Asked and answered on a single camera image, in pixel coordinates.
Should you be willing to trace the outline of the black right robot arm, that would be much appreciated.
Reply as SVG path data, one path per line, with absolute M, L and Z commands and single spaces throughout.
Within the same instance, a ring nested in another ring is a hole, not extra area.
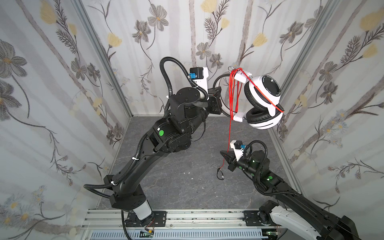
M 259 208 L 257 220 L 264 225 L 282 226 L 305 240 L 358 240 L 355 223 L 322 209 L 294 190 L 283 178 L 270 170 L 268 147 L 254 140 L 247 145 L 232 141 L 221 151 L 228 169 L 241 170 L 263 196 L 272 197 Z

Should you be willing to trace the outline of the white headphones with black pads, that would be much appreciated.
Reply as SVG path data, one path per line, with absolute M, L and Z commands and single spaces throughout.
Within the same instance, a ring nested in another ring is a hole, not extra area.
M 228 81 L 229 102 L 222 102 L 222 113 L 236 122 L 246 120 L 256 129 L 265 130 L 274 127 L 284 115 L 284 109 L 279 104 L 281 89 L 279 84 L 268 75 L 253 77 L 242 68 L 233 69 L 229 73 L 218 76 L 213 87 L 220 86 L 220 80 Z M 253 106 L 247 113 L 239 111 L 239 97 L 241 91 Z

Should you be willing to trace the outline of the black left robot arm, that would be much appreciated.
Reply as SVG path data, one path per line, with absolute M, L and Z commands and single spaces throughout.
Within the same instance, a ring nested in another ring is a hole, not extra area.
M 173 92 L 165 70 L 166 62 L 175 63 L 182 70 L 190 87 Z M 206 123 L 210 114 L 222 113 L 221 88 L 208 88 L 209 70 L 206 67 L 186 70 L 177 59 L 164 57 L 160 61 L 160 70 L 169 93 L 164 116 L 141 137 L 134 156 L 122 170 L 106 176 L 102 185 L 84 185 L 91 193 L 109 199 L 114 209 L 134 212 L 141 225 L 148 225 L 154 219 L 141 180 L 161 159 L 188 149 L 192 135 Z

